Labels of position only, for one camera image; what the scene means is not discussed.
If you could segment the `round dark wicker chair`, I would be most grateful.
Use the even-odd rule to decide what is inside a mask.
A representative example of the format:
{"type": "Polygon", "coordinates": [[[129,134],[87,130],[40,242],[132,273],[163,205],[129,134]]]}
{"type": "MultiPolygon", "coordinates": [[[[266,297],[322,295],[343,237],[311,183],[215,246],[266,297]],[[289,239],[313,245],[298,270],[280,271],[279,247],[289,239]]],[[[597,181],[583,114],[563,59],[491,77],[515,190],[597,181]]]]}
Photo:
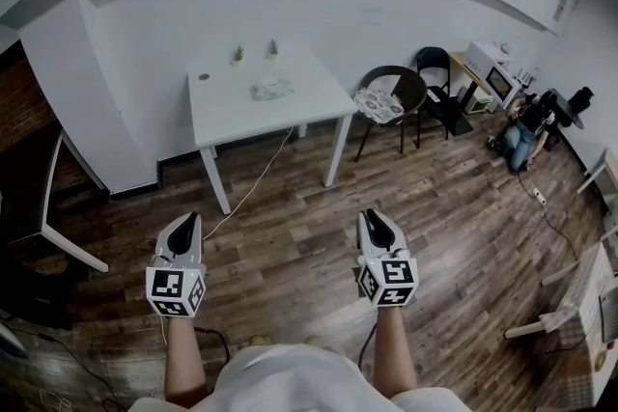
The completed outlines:
{"type": "Polygon", "coordinates": [[[367,128],[363,135],[358,152],[354,159],[357,162],[364,150],[365,144],[369,137],[370,131],[374,126],[377,127],[399,127],[400,128],[400,148],[399,152],[404,152],[405,141],[405,121],[414,112],[418,111],[426,99],[427,96],[427,84],[424,79],[418,75],[418,73],[412,69],[401,66],[381,66],[371,69],[361,79],[360,88],[370,88],[371,84],[380,78],[385,76],[397,76],[398,80],[388,95],[396,97],[404,107],[405,113],[398,122],[391,122],[388,124],[374,124],[367,118],[363,117],[358,111],[359,115],[367,122],[367,128]]]}

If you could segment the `white square table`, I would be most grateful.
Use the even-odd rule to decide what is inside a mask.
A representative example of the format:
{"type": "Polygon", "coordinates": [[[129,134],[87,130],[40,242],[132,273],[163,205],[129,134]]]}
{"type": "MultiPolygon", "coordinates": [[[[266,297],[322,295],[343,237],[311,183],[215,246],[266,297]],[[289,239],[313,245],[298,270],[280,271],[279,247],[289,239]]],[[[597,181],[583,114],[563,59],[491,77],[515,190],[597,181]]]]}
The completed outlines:
{"type": "Polygon", "coordinates": [[[231,212],[212,149],[270,132],[337,121],[323,185],[335,180],[357,107],[343,86],[310,51],[291,46],[275,61],[246,57],[241,68],[227,61],[200,60],[187,71],[194,141],[223,213],[231,212]],[[209,73],[208,80],[199,75],[209,73]],[[295,92],[255,101],[250,87],[263,79],[289,80],[295,92]]]}

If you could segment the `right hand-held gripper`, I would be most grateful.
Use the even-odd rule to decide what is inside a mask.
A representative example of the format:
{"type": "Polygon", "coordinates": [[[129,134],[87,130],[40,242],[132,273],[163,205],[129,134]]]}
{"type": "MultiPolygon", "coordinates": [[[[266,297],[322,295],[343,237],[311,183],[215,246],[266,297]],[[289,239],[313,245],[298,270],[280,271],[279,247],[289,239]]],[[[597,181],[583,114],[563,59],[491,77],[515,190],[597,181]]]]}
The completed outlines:
{"type": "Polygon", "coordinates": [[[356,220],[356,244],[361,253],[357,284],[375,307],[404,307],[418,289],[418,267],[406,250],[406,238],[394,221],[382,212],[361,210],[356,220]],[[387,254],[367,258],[372,251],[387,254]]]}

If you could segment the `person's left forearm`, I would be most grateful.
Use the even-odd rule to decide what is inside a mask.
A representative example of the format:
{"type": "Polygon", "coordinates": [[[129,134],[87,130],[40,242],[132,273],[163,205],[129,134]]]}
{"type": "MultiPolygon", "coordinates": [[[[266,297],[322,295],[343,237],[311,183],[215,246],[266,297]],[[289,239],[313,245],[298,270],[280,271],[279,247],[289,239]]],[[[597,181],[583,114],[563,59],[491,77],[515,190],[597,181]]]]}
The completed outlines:
{"type": "Polygon", "coordinates": [[[208,384],[193,320],[172,317],[168,321],[165,399],[189,409],[207,395],[208,384]]]}

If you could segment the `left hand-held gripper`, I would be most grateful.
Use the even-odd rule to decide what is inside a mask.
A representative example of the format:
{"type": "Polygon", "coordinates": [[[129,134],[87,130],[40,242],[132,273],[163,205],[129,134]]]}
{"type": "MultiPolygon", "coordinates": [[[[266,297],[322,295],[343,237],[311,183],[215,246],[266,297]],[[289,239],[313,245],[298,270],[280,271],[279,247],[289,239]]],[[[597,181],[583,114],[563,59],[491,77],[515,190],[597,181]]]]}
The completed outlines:
{"type": "Polygon", "coordinates": [[[146,296],[160,316],[196,316],[206,293],[202,239],[197,212],[182,215],[160,232],[153,265],[146,269],[146,296]]]}

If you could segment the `person's white shirt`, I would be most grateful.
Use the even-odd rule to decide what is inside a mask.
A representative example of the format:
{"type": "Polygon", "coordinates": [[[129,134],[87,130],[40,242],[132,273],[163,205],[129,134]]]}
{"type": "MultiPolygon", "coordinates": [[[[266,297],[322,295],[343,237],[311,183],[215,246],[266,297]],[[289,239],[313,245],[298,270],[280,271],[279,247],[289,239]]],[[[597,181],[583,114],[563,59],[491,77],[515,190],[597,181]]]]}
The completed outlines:
{"type": "Polygon", "coordinates": [[[385,398],[348,358],[306,344],[248,346],[214,391],[184,408],[140,398],[128,412],[471,412],[450,390],[420,388],[385,398]]]}

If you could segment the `wet wipes packet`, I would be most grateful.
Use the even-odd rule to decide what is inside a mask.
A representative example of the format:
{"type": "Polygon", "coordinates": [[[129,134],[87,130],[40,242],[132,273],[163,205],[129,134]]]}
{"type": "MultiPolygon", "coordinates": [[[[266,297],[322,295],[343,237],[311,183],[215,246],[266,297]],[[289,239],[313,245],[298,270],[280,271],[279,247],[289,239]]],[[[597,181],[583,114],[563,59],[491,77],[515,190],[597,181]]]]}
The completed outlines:
{"type": "Polygon", "coordinates": [[[263,79],[250,87],[250,94],[255,101],[278,99],[294,92],[292,83],[286,79],[263,79]]]}

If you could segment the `black coffee machine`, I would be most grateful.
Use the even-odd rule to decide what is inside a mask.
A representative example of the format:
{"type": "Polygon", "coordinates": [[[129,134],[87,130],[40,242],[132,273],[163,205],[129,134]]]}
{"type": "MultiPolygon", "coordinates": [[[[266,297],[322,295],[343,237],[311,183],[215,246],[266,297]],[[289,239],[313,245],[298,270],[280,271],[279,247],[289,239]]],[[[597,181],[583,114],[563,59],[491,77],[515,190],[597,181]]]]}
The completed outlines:
{"type": "Polygon", "coordinates": [[[572,122],[579,129],[584,128],[580,114],[590,107],[593,96],[593,92],[588,87],[583,87],[568,100],[572,110],[572,122]]]}

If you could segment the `black round table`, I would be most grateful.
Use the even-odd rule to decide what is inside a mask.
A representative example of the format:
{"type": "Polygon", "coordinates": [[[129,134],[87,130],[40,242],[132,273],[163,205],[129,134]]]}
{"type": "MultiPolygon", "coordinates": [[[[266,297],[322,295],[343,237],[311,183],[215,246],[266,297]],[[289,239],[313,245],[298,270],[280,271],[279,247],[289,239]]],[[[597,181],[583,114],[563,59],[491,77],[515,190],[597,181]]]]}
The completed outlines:
{"type": "Polygon", "coordinates": [[[569,127],[572,122],[572,110],[570,108],[569,99],[565,99],[556,89],[550,88],[549,103],[554,113],[555,119],[552,124],[546,126],[546,130],[550,135],[556,135],[559,126],[569,127]]]}

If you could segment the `grey laptop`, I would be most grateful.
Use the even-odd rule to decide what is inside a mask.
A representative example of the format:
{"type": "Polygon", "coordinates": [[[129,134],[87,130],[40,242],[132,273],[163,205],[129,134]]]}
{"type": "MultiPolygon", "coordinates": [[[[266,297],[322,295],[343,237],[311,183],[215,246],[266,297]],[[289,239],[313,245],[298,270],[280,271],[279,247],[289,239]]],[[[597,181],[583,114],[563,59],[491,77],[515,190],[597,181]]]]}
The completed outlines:
{"type": "Polygon", "coordinates": [[[602,317],[603,342],[618,340],[618,287],[600,295],[600,312],[602,317]]]}

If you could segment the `person's right forearm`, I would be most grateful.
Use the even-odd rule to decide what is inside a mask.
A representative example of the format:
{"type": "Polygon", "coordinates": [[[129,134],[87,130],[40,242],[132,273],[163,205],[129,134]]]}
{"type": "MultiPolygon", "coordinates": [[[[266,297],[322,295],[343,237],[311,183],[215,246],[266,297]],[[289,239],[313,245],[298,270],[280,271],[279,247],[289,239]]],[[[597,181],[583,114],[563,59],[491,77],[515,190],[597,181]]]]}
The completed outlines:
{"type": "Polygon", "coordinates": [[[399,307],[378,310],[374,387],[386,398],[394,398],[417,387],[404,316],[399,307]]]}

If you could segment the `white router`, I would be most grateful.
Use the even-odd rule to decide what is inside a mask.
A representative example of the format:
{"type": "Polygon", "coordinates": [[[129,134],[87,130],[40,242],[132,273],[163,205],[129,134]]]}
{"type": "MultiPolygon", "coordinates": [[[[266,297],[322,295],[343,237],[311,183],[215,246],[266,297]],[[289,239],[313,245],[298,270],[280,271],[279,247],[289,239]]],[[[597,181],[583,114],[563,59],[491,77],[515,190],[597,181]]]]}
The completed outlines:
{"type": "Polygon", "coordinates": [[[516,75],[516,79],[520,83],[520,87],[527,91],[537,80],[539,71],[540,69],[538,67],[533,67],[530,70],[520,69],[516,75]]]}

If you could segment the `black folding chair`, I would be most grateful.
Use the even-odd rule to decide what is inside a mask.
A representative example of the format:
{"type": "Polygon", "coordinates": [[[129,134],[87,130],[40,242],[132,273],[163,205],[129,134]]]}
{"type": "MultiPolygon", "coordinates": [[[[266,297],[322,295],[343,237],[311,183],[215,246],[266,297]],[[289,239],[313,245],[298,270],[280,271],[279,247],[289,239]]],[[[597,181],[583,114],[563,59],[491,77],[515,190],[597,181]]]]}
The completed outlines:
{"type": "Polygon", "coordinates": [[[445,82],[441,86],[427,85],[427,96],[417,114],[416,148],[420,148],[422,113],[441,122],[445,128],[445,139],[450,135],[460,136],[473,130],[464,117],[460,105],[450,96],[451,63],[449,54],[440,47],[422,48],[416,58],[416,72],[421,75],[424,69],[442,69],[446,71],[445,82]]]}

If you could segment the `floral seat cushion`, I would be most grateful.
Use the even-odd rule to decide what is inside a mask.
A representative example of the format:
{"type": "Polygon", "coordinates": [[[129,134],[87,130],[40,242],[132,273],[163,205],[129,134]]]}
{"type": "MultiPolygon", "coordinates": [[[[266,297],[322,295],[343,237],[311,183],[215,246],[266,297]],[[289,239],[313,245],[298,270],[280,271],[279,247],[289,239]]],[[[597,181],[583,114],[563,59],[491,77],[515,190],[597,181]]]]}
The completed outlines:
{"type": "Polygon", "coordinates": [[[374,124],[398,122],[405,113],[401,102],[379,90],[360,88],[353,96],[360,114],[374,124]]]}

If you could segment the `white frame desk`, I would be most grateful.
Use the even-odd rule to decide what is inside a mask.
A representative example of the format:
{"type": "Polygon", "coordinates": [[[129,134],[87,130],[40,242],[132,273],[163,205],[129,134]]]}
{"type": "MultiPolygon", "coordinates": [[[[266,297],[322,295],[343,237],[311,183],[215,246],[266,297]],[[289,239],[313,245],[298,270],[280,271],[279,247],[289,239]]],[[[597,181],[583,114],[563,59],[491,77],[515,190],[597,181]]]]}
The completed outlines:
{"type": "Polygon", "coordinates": [[[10,245],[40,236],[95,270],[104,261],[82,249],[47,222],[49,199],[63,129],[49,124],[0,153],[0,242],[10,245]]]}

